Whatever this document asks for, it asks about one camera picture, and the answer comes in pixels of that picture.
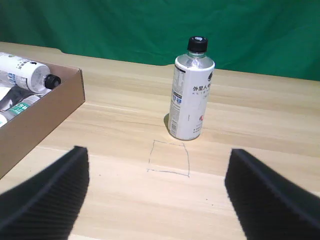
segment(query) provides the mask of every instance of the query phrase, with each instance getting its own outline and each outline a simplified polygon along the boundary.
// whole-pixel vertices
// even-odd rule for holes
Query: white bottle label
[[[199,136],[205,116],[215,65],[199,69],[175,61],[168,120],[170,134],[191,140]]]
[[[33,74],[36,74],[42,66],[45,65],[20,56],[0,52],[0,83],[18,85],[20,88],[34,92],[34,85],[41,83],[31,83],[31,79]]]

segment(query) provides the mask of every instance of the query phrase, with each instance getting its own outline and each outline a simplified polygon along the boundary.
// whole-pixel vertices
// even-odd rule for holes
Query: plastic bottle
[[[13,119],[15,116],[22,113],[24,110],[29,108],[32,104],[34,104],[36,101],[38,101],[40,97],[32,95],[28,96],[21,102],[17,103],[13,107],[9,108],[7,111],[0,113],[0,127],[5,125],[7,122],[9,122],[11,119]]]
[[[61,79],[51,74],[47,65],[0,52],[0,84],[17,85],[34,93],[42,93],[60,83]]]
[[[188,53],[175,59],[168,130],[180,140],[192,140],[201,133],[215,68],[205,55],[207,47],[205,37],[193,36]]]

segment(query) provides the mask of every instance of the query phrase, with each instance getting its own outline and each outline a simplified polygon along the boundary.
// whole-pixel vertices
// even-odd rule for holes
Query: tube cap
[[[187,50],[193,53],[205,53],[208,47],[208,39],[204,36],[192,36],[189,38]]]
[[[46,76],[46,78],[44,79],[44,86],[47,89],[54,89],[55,87],[57,87],[59,84],[61,84],[61,79],[60,77],[53,75],[53,74],[49,74],[48,76]]]

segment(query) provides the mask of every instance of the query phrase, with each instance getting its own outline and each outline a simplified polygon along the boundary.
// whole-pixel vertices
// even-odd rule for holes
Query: green label
[[[14,113],[15,115],[18,115],[18,114],[22,113],[24,110],[26,110],[28,107],[30,107],[29,104],[26,104],[24,102],[20,102],[17,105],[10,108],[8,111]]]

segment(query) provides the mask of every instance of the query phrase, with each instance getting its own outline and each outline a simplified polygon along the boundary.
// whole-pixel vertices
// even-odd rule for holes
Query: bottle neck
[[[187,55],[189,57],[192,57],[192,58],[204,58],[206,55],[205,55],[205,52],[192,52],[192,51],[188,51]]]

